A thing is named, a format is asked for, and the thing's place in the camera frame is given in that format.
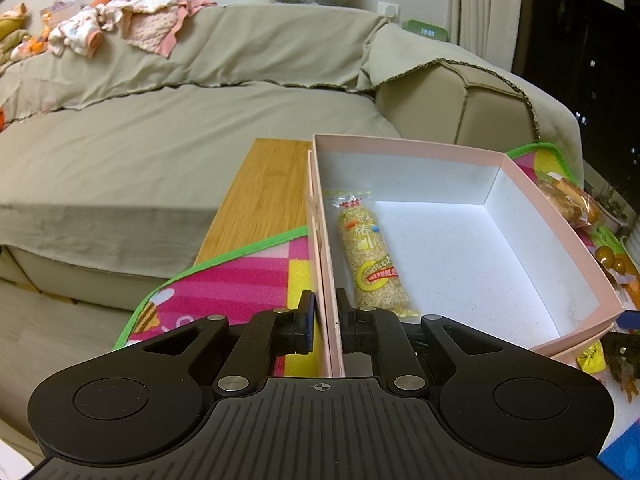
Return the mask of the pink baby clothes pile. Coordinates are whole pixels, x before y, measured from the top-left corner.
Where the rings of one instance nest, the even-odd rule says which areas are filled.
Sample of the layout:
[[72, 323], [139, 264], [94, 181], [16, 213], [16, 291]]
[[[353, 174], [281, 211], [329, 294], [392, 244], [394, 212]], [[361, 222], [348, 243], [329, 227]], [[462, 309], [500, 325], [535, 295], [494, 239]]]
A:
[[187, 18], [214, 6], [212, 0], [110, 0], [85, 6], [49, 32], [48, 50], [67, 49], [91, 58], [107, 32], [130, 46], [168, 58]]

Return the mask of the yellow rice cracker packet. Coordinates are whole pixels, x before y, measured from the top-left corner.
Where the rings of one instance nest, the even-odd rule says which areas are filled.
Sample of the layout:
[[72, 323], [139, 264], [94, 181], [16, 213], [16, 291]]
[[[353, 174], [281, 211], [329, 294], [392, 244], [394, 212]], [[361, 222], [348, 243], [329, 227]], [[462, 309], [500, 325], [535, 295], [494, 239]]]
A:
[[356, 306], [390, 311], [404, 322], [420, 318], [388, 250], [371, 193], [329, 190], [324, 203], [342, 243]]

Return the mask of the brown candy balls packet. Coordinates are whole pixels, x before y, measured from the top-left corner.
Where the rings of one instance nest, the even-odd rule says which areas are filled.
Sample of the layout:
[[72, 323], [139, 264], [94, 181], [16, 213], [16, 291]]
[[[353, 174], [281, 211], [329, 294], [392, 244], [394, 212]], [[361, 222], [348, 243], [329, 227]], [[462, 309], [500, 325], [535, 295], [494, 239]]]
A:
[[637, 274], [632, 270], [632, 265], [627, 263], [622, 255], [617, 255], [608, 246], [598, 247], [594, 251], [593, 257], [613, 285], [629, 285], [637, 279]]

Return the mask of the green digital clock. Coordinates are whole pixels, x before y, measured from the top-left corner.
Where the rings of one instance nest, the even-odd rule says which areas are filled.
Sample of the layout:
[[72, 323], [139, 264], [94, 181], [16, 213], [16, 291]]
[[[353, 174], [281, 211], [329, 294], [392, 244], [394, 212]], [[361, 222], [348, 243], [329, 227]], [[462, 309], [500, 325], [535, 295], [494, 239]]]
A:
[[402, 22], [401, 28], [403, 30], [406, 30], [407, 32], [412, 32], [413, 34], [425, 38], [430, 38], [442, 42], [449, 41], [449, 32], [447, 32], [446, 29], [422, 21], [405, 20]]

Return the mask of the white wall socket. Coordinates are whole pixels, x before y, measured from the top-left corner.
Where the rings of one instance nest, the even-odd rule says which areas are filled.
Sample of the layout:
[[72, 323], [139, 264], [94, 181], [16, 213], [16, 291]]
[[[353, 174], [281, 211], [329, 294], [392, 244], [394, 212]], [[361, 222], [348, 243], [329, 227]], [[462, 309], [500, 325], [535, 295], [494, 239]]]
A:
[[400, 18], [400, 5], [385, 1], [378, 2], [378, 14], [384, 16], [389, 21], [398, 23]]

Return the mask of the yellow plush toys pile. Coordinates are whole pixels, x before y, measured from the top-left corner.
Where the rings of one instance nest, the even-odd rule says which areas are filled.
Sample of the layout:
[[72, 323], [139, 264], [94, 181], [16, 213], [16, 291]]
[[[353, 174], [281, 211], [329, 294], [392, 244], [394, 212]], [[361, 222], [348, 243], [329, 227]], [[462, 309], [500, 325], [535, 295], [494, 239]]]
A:
[[1, 14], [1, 70], [47, 51], [49, 29], [32, 36], [24, 28], [28, 19], [28, 7], [22, 2]]

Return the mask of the packaged bread bun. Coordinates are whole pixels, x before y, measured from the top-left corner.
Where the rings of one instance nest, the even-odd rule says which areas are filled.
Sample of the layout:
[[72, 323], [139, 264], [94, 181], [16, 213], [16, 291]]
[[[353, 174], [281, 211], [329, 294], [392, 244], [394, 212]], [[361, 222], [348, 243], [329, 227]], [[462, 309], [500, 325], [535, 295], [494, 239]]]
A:
[[537, 186], [572, 228], [588, 229], [602, 224], [603, 214], [597, 202], [567, 178], [544, 174]]

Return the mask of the wooden bamboo table top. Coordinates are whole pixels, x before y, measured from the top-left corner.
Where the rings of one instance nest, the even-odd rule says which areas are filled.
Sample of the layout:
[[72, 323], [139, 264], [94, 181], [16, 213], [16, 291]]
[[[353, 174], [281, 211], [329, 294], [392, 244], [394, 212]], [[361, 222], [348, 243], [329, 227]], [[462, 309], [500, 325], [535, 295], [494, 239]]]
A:
[[306, 226], [305, 141], [257, 139], [196, 256], [197, 264]]

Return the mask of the pink cardboard box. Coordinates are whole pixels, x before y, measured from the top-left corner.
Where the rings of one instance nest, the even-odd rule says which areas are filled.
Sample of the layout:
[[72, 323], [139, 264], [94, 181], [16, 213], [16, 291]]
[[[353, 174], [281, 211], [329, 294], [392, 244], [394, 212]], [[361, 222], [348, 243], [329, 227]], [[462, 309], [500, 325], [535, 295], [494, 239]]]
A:
[[536, 183], [505, 154], [401, 139], [318, 134], [308, 156], [308, 228], [321, 366], [344, 356], [335, 289], [356, 304], [324, 193], [370, 192], [411, 307], [570, 363], [623, 311], [610, 281]]

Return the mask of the beige covered sofa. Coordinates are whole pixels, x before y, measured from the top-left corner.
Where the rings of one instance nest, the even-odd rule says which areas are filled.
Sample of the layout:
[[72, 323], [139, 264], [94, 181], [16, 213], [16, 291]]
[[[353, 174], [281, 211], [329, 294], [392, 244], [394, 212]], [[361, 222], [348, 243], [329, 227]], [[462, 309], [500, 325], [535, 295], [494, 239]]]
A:
[[132, 309], [196, 258], [258, 138], [382, 136], [506, 152], [547, 141], [581, 177], [575, 116], [455, 44], [366, 11], [198, 11], [168, 56], [114, 32], [1, 75], [1, 276]]

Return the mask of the beige curtain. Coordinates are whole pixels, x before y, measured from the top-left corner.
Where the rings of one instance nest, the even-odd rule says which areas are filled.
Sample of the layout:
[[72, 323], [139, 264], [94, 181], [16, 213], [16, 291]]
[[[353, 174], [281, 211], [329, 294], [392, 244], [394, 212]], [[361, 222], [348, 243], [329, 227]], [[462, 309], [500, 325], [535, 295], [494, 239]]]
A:
[[504, 70], [512, 67], [522, 0], [450, 0], [454, 44]]

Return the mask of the colourful cartoon play mat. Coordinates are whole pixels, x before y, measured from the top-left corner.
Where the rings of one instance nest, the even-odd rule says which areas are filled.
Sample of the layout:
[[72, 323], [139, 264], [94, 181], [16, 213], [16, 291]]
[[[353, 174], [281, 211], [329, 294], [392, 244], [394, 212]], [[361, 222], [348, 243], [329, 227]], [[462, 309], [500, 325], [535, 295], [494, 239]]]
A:
[[[560, 150], [539, 142], [508, 151], [510, 158], [532, 180], [543, 172], [557, 172], [575, 182]], [[307, 228], [297, 228], [233, 252], [213, 258], [184, 271], [150, 292], [134, 310], [115, 342], [114, 350], [169, 332], [203, 316], [221, 313], [230, 324], [248, 322], [269, 307], [296, 309], [300, 294], [311, 289]], [[319, 370], [318, 353], [311, 356], [278, 358], [276, 375]], [[570, 364], [604, 379], [605, 352], [598, 340]], [[639, 419], [628, 426], [600, 454], [599, 460], [622, 479], [639, 479]]]

